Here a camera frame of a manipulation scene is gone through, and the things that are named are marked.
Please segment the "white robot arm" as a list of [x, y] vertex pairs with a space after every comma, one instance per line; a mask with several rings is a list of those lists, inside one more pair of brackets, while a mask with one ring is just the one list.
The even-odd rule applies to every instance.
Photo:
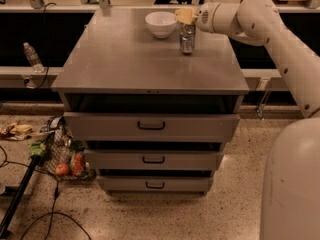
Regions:
[[281, 131], [266, 159], [259, 239], [320, 240], [320, 57], [272, 0], [209, 2], [178, 9], [175, 19], [267, 50], [303, 118]]

